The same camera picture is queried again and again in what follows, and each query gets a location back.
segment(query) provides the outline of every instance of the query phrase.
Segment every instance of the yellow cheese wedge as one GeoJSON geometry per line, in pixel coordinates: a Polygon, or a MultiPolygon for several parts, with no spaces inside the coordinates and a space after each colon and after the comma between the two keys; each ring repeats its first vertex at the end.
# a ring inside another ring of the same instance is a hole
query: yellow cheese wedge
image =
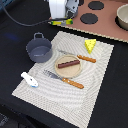
{"type": "Polygon", "coordinates": [[[96,39],[85,40],[85,47],[88,50],[89,54],[91,54],[95,44],[96,44],[96,39]]]}

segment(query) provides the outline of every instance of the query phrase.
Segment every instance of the pot handle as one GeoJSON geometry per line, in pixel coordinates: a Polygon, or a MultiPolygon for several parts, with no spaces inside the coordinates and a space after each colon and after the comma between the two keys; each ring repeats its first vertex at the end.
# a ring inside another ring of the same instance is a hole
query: pot handle
{"type": "Polygon", "coordinates": [[[43,36],[43,34],[42,34],[42,33],[37,32],[37,33],[35,33],[35,34],[34,34],[34,40],[36,40],[36,35],[37,35],[37,34],[41,34],[41,35],[42,35],[42,38],[44,38],[44,36],[43,36]]]}

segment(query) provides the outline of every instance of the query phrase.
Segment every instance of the placemat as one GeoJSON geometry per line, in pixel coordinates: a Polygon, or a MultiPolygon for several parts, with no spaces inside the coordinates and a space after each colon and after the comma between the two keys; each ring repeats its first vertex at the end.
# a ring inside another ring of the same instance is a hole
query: placemat
{"type": "Polygon", "coordinates": [[[45,63],[35,63],[28,72],[37,80],[39,87],[32,88],[22,80],[12,95],[79,128],[87,128],[114,46],[97,41],[92,53],[88,54],[84,46],[86,39],[62,31],[58,32],[52,40],[52,58],[45,63]],[[54,63],[63,55],[58,49],[97,60],[96,63],[81,60],[83,70],[79,76],[72,79],[83,84],[84,89],[78,89],[43,74],[44,69],[55,73],[54,63]]]}

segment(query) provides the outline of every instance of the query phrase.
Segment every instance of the black surface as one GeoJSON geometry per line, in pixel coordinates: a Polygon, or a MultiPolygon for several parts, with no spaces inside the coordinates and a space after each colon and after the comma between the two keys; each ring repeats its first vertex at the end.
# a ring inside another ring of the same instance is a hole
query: black surface
{"type": "Polygon", "coordinates": [[[91,1],[88,7],[92,10],[101,10],[104,8],[104,4],[101,1],[91,1]]]}
{"type": "Polygon", "coordinates": [[[85,13],[80,17],[80,20],[84,24],[95,24],[98,21],[98,17],[92,13],[85,13]]]}
{"type": "MultiPolygon", "coordinates": [[[[17,6],[9,9],[9,13],[23,23],[35,23],[50,17],[49,5],[43,0],[22,0],[17,6]]],[[[0,104],[9,106],[51,128],[76,128],[74,125],[11,95],[22,80],[20,74],[23,71],[28,72],[34,65],[26,52],[26,45],[33,39],[34,33],[41,32],[45,38],[52,41],[59,31],[114,45],[88,128],[127,128],[127,43],[49,24],[22,27],[11,21],[5,14],[0,14],[0,104]]]]}

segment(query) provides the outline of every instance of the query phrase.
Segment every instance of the knife handle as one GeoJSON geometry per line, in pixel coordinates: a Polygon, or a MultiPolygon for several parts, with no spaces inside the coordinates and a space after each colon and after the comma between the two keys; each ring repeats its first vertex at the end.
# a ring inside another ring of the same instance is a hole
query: knife handle
{"type": "Polygon", "coordinates": [[[73,86],[75,86],[75,87],[77,87],[77,88],[80,88],[80,89],[84,88],[84,86],[83,86],[82,84],[79,84],[79,83],[74,82],[74,81],[72,81],[72,80],[69,80],[69,79],[67,79],[67,78],[63,78],[62,81],[65,82],[65,83],[68,83],[68,84],[70,84],[70,85],[73,85],[73,86]]]}
{"type": "Polygon", "coordinates": [[[96,59],[92,59],[92,58],[89,58],[89,57],[86,57],[86,56],[77,55],[77,57],[78,57],[79,59],[86,60],[86,61],[90,61],[90,62],[92,62],[92,63],[95,63],[95,62],[96,62],[96,59]]]}

